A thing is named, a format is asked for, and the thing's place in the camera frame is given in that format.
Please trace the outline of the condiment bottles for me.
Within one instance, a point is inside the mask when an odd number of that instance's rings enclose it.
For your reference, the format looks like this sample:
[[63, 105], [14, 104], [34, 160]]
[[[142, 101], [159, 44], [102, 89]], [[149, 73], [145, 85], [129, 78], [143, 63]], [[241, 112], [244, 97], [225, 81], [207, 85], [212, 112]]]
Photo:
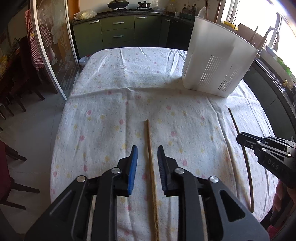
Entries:
[[192, 6], [185, 4], [182, 9], [182, 13], [190, 16], [195, 16], [196, 10], [196, 4], [193, 4]]

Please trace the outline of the pink patterned sleeve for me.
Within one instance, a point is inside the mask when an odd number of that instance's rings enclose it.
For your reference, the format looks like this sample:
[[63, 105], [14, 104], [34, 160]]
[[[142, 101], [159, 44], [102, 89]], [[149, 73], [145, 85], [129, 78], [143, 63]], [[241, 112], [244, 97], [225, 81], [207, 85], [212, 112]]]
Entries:
[[280, 211], [283, 198], [287, 193], [287, 188], [279, 181], [276, 187], [275, 196], [273, 198], [273, 211]]

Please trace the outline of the small trash bin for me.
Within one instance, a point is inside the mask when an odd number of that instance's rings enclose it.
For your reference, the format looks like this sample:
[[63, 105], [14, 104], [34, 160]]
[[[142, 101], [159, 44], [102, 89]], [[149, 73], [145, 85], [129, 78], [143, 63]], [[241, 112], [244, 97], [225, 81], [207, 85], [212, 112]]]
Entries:
[[91, 55], [86, 55], [86, 56], [83, 56], [82, 58], [79, 59], [79, 65], [80, 66], [85, 66], [89, 59], [90, 59]]

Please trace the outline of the white plastic bag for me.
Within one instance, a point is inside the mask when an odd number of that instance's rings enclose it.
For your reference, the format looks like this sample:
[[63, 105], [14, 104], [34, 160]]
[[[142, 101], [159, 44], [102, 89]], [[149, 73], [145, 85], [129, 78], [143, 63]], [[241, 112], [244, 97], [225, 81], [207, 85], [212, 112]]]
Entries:
[[86, 19], [90, 19], [93, 18], [97, 15], [97, 12], [93, 11], [93, 10], [83, 10], [80, 11], [79, 13], [74, 14], [74, 19], [79, 21], [79, 20], [86, 20]]

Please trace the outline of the floral white tablecloth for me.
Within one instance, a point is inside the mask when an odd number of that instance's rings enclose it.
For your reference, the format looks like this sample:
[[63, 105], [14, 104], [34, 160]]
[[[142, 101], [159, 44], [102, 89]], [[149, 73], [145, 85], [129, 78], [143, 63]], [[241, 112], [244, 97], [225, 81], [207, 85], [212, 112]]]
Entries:
[[[117, 199], [119, 240], [153, 240], [152, 186], [147, 125], [152, 153], [165, 154], [194, 176], [217, 176], [250, 207], [247, 169], [228, 108], [240, 132], [271, 136], [268, 118], [244, 81], [226, 98], [185, 89], [186, 52], [167, 48], [117, 48], [91, 56], [65, 103], [51, 164], [51, 200], [79, 175], [94, 178], [138, 148], [130, 197]], [[254, 212], [262, 220], [272, 206], [278, 180], [246, 150], [253, 182]], [[166, 197], [154, 159], [159, 234], [176, 240], [178, 199]]]

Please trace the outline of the light bamboo chopstick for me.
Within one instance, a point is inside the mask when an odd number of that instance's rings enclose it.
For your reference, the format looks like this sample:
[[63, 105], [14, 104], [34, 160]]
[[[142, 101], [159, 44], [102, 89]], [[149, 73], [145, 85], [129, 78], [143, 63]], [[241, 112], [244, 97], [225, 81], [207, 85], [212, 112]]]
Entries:
[[215, 17], [214, 17], [214, 20], [213, 20], [214, 23], [217, 23], [217, 21], [218, 21], [218, 16], [219, 16], [220, 8], [221, 8], [221, 3], [222, 3], [222, 0], [218, 0], [216, 13], [215, 13]]
[[[237, 123], [235, 121], [235, 118], [232, 114], [232, 111], [230, 108], [228, 108], [228, 111], [230, 113], [231, 119], [233, 121], [234, 124], [234, 128], [236, 129], [237, 134], [240, 134], [239, 132], [239, 128], [237, 126]], [[247, 176], [248, 176], [248, 183], [249, 183], [249, 192], [250, 192], [250, 212], [253, 213], [254, 212], [254, 190], [253, 190], [253, 182], [252, 182], [252, 176], [251, 176], [251, 169], [250, 169], [250, 164], [249, 164], [249, 160], [248, 160], [248, 156], [247, 156], [247, 152], [244, 146], [241, 146], [242, 152], [243, 152], [243, 157], [244, 157], [244, 161], [245, 161], [245, 166], [247, 169]]]

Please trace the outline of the black wok with lid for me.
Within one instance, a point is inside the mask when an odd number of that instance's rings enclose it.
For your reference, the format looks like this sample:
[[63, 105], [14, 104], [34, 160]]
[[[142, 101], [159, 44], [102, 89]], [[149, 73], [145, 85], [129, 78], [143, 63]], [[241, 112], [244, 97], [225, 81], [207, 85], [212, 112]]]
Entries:
[[114, 9], [124, 9], [128, 6], [129, 2], [126, 0], [112, 0], [110, 1], [107, 6], [114, 10]]

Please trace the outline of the white plastic spoon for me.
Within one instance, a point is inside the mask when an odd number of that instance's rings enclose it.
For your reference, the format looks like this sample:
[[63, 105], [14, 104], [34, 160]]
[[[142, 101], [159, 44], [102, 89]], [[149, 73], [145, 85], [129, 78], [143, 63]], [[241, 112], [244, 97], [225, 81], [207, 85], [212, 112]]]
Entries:
[[206, 13], [207, 13], [207, 10], [206, 10], [206, 7], [204, 6], [204, 7], [201, 8], [200, 11], [198, 12], [197, 17], [198, 17], [198, 18], [205, 19], [205, 18], [206, 18]]

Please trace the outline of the wooden cutting board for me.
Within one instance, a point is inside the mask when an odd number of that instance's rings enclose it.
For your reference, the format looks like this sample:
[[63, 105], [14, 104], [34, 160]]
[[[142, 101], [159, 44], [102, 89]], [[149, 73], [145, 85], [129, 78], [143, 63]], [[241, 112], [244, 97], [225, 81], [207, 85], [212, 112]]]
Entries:
[[[236, 34], [249, 42], [251, 37], [254, 35], [255, 30], [250, 29], [242, 23], [240, 23], [237, 28], [238, 30], [236, 31]], [[258, 46], [262, 39], [263, 37], [258, 33], [258, 31], [256, 31], [256, 34], [254, 35], [254, 38], [252, 40], [252, 44]]]

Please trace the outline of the glass sliding door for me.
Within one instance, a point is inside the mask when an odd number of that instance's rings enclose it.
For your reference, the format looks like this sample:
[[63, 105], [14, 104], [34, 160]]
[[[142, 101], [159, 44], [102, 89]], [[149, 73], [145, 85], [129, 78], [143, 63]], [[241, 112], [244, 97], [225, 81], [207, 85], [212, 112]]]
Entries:
[[44, 67], [56, 91], [66, 101], [79, 75], [68, 2], [32, 0], [30, 11]]

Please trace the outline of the white plastic utensil holder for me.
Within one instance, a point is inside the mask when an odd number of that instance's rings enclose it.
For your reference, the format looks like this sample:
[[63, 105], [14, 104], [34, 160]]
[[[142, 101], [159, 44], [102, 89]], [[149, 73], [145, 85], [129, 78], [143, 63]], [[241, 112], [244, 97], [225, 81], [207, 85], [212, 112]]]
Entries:
[[196, 17], [182, 69], [186, 89], [228, 97], [259, 51], [236, 33]]

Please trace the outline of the green kitchen cabinets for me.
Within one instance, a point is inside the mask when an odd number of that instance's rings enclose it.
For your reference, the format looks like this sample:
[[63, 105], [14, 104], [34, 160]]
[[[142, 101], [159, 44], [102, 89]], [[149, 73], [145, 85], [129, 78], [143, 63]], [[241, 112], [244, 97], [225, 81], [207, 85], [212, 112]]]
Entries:
[[[78, 58], [102, 49], [117, 47], [169, 47], [187, 50], [194, 22], [152, 11], [108, 11], [71, 23]], [[262, 67], [273, 78], [272, 88], [280, 105], [295, 125], [295, 84], [292, 78], [263, 49], [255, 69]]]

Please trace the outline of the chrome kitchen faucet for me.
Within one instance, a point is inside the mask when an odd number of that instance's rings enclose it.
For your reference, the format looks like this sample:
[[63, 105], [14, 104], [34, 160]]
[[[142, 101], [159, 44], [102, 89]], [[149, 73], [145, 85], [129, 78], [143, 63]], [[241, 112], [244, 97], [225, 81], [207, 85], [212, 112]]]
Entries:
[[269, 48], [274, 49], [277, 52], [279, 41], [280, 41], [279, 30], [275, 27], [269, 27], [269, 29], [266, 31], [266, 34], [263, 36], [262, 40], [260, 41], [257, 49], [259, 50], [259, 53], [261, 53], [262, 49], [268, 46]]

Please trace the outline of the brown wooden chopstick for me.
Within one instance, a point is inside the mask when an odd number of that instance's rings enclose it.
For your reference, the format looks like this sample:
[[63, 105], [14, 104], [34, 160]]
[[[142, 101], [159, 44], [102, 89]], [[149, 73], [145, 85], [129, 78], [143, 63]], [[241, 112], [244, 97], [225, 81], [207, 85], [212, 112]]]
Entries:
[[154, 175], [154, 159], [152, 153], [152, 142], [151, 142], [151, 130], [149, 120], [146, 120], [147, 125], [147, 146], [148, 146], [148, 154], [149, 154], [149, 170], [151, 176], [151, 186], [152, 186], [152, 209], [154, 216], [154, 240], [160, 241], [159, 234], [159, 215], [158, 215], [158, 206], [157, 206], [157, 191], [156, 191], [156, 182]]

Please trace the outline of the dark wooden chair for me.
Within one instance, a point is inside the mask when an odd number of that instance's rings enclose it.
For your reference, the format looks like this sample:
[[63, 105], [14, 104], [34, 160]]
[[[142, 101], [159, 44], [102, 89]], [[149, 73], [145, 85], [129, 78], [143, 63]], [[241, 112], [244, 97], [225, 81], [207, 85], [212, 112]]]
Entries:
[[26, 91], [35, 93], [41, 100], [45, 99], [38, 90], [41, 81], [32, 63], [28, 38], [23, 37], [17, 43], [15, 55], [8, 61], [5, 71], [1, 74], [1, 106], [11, 116], [14, 116], [9, 108], [12, 102], [16, 102], [24, 112], [26, 111], [21, 102], [21, 96]]

